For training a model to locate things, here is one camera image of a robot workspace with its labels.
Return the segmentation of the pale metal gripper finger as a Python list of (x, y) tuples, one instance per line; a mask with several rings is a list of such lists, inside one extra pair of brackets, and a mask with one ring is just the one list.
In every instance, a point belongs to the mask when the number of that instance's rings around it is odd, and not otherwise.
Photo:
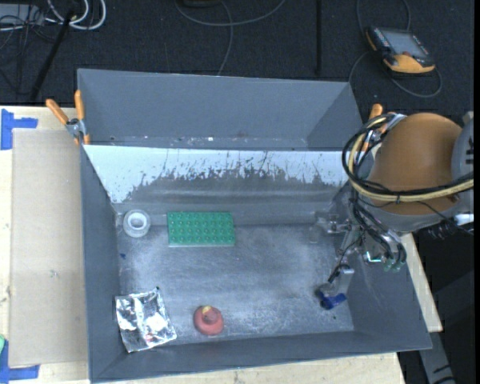
[(347, 232), (347, 220), (343, 220), (339, 214), (318, 213), (315, 215), (315, 231), (321, 235), (333, 235)]
[(327, 280), (329, 283), (327, 295), (336, 296), (346, 294), (354, 275), (355, 270), (347, 265), (337, 267)]

